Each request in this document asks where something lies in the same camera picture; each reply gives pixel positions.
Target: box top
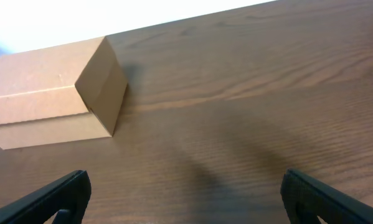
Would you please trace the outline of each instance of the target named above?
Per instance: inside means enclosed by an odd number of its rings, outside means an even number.
[[[87,113],[115,54],[105,37],[0,57],[0,124]]]

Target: table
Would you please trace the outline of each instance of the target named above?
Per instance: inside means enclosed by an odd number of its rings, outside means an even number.
[[[84,223],[289,223],[290,167],[373,206],[373,0],[279,0],[109,40],[130,83],[115,135],[0,151],[0,207],[85,169]]]

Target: wood grain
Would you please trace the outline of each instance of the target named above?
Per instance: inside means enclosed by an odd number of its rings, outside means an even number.
[[[0,152],[0,207],[75,170],[84,223],[289,223],[301,169],[373,206],[373,1],[289,0],[110,37],[113,138]]]

